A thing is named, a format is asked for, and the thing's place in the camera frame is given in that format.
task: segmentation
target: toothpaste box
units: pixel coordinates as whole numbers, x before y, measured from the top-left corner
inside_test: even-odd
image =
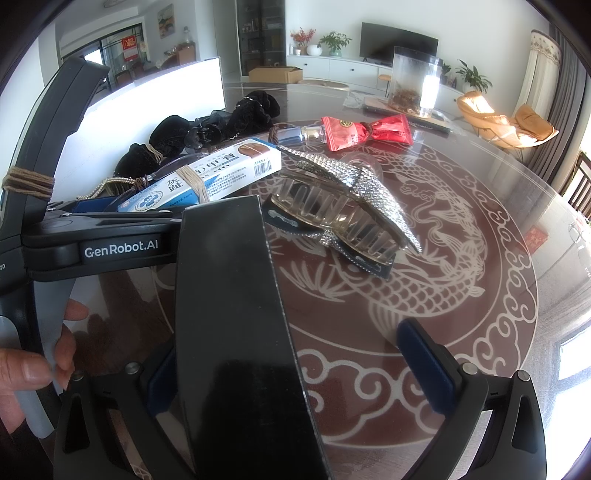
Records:
[[[248,138],[200,158],[189,166],[203,179],[211,201],[224,198],[281,169],[281,152],[258,138]],[[173,172],[124,201],[120,212],[145,212],[196,205],[199,197]]]

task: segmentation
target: orange chair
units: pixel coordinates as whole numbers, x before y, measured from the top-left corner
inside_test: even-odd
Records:
[[[482,94],[474,91],[458,98],[457,106],[479,137],[500,148],[536,147],[558,135],[558,130],[529,105],[521,105],[515,118],[498,115]]]

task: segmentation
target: white vase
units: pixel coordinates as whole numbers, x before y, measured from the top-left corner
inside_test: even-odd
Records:
[[[322,55],[322,47],[320,45],[308,45],[306,52],[311,57],[320,57]]]
[[[478,90],[478,89],[476,87],[473,87],[472,85],[470,85],[469,82],[464,82],[464,85],[462,85],[462,92],[468,93],[468,92],[471,92],[472,90]]]

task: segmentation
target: finger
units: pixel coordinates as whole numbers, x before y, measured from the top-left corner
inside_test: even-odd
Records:
[[[64,390],[68,388],[72,373],[74,373],[74,362],[71,362],[68,368],[56,367],[56,380]]]
[[[0,393],[38,390],[50,381],[49,364],[41,355],[0,348]]]
[[[88,317],[88,307],[75,300],[68,300],[64,320],[84,320]]]
[[[72,364],[72,359],[76,353],[76,339],[74,334],[66,325],[61,326],[61,337],[56,343],[54,357],[58,367],[67,370]]]
[[[0,395],[0,420],[9,434],[21,426],[25,415],[14,395]]]

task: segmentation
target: red snack package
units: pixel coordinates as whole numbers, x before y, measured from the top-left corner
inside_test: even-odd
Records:
[[[371,124],[353,123],[348,120],[324,116],[322,123],[326,130],[326,143],[329,150],[333,152],[358,145],[368,138],[407,145],[413,144],[413,136],[406,115],[389,116]]]

